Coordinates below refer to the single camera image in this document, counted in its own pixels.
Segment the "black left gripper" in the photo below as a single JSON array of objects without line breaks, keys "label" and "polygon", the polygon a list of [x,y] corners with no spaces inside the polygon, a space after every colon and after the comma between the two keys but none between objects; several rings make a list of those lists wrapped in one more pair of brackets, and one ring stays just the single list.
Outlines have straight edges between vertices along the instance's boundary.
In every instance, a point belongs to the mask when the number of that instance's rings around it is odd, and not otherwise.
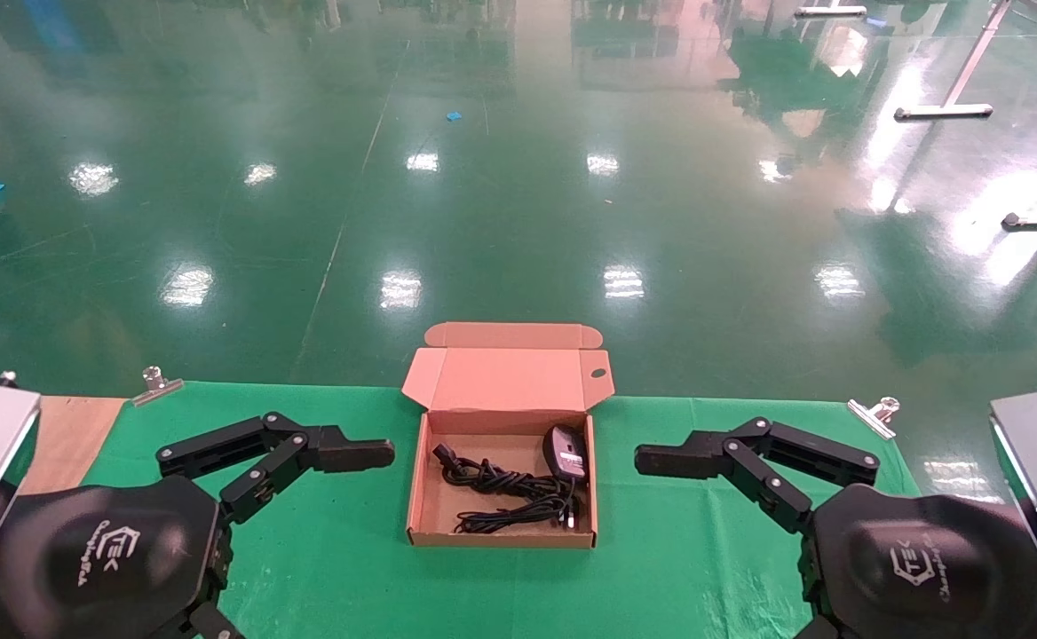
[{"label": "black left gripper", "polygon": [[245,638],[218,609],[232,554],[214,499],[157,483],[19,501],[0,530],[0,638]]}]

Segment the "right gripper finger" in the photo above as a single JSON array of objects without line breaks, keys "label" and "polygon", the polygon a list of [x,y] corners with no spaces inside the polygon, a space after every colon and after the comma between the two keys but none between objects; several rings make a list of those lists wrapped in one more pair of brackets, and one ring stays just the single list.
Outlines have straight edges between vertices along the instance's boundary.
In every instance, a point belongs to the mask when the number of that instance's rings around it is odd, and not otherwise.
[{"label": "right gripper finger", "polygon": [[635,450],[641,476],[725,478],[787,533],[802,533],[813,501],[774,469],[777,464],[843,488],[875,485],[880,468],[874,454],[763,416],[733,430],[693,430],[678,446]]}]

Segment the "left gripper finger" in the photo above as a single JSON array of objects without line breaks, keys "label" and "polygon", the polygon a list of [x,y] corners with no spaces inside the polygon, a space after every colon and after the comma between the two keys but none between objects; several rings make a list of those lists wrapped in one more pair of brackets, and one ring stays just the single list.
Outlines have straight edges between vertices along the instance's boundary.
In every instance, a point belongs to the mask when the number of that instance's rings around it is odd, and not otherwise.
[{"label": "left gripper finger", "polygon": [[340,426],[306,426],[271,412],[163,446],[156,454],[158,487],[207,494],[199,477],[240,462],[250,466],[215,501],[219,526],[243,525],[308,470],[325,474],[388,468],[394,445],[388,439],[351,440]]}]

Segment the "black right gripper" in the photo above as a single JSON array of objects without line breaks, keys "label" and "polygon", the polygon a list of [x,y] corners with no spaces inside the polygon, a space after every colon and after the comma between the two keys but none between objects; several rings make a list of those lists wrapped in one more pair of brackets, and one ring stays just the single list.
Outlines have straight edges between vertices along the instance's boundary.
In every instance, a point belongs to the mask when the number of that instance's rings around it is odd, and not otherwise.
[{"label": "black right gripper", "polygon": [[1025,638],[1037,626],[1037,550],[1006,505],[851,485],[803,531],[794,639]]}]

